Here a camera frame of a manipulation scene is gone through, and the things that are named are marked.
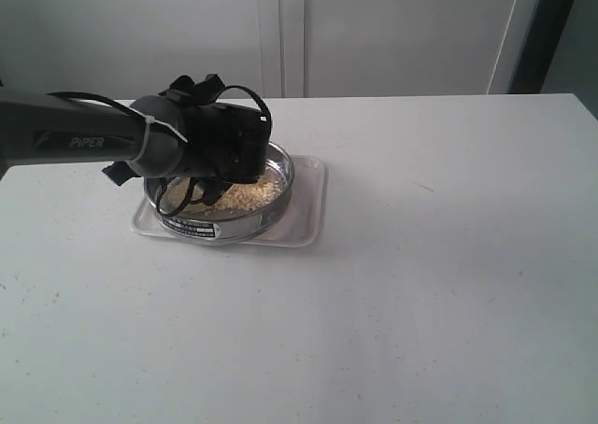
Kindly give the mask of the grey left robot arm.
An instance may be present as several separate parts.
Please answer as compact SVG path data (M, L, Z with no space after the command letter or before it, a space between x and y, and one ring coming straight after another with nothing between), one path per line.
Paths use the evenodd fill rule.
M265 167L271 113L168 89L125 106L86 92L1 91L1 170L53 163L109 164L132 177L215 178L250 184Z

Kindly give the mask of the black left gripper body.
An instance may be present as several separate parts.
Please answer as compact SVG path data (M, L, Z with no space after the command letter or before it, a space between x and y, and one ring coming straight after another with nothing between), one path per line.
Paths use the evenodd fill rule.
M187 143L179 172L254 183L265 170L271 131L271 118L258 109L232 104L191 107L184 116Z

